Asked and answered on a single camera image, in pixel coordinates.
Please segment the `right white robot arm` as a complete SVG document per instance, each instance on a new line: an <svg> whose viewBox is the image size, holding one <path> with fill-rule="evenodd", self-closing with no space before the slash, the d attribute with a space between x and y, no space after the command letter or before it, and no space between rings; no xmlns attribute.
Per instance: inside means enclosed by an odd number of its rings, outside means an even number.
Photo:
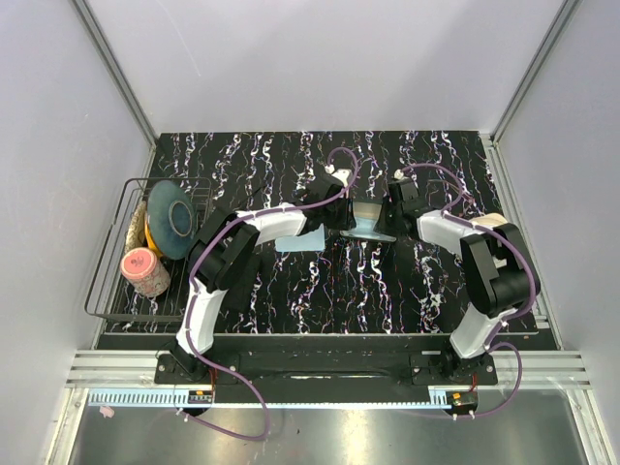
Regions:
<svg viewBox="0 0 620 465"><path fill-rule="evenodd" d="M438 246L461 262L469 305L435 362L452 384L483 364L508 321L530 312L541 282L520 229L498 214L465 220L435 209L411 179L392 180L375 231Z"/></svg>

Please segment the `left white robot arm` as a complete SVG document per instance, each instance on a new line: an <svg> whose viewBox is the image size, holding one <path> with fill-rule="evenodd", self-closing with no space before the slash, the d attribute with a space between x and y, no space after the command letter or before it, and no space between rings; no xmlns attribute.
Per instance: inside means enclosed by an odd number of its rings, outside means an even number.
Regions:
<svg viewBox="0 0 620 465"><path fill-rule="evenodd" d="M170 354L175 372L190 384L208 374L204 354L214 342L215 324L225 296L245 272L257 246L304 236L325 228L355 225L348 191L356 176L350 170L322 174L299 199L254 211L217 207L205 220L189 250L189 294L181 329Z"/></svg>

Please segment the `red thin sunglasses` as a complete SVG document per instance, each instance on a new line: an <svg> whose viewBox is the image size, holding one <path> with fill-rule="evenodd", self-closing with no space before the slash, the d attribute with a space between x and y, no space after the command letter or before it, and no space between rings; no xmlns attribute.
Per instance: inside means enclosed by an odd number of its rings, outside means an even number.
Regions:
<svg viewBox="0 0 620 465"><path fill-rule="evenodd" d="M476 201L466 188L461 185L454 184L445 179L431 179L430 183L441 184L449 192L453 193L453 199L450 200L451 203L457 204L459 202L465 202L467 204L473 204Z"/></svg>

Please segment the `dark green glasses case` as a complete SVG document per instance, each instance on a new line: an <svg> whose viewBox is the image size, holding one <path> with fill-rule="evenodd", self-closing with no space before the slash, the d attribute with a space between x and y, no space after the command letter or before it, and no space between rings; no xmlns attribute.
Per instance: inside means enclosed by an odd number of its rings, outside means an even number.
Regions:
<svg viewBox="0 0 620 465"><path fill-rule="evenodd" d="M340 235L349 239L367 240L376 242L393 243L396 238L381 232L376 232L381 205L376 202L353 201L353 217L355 225Z"/></svg>

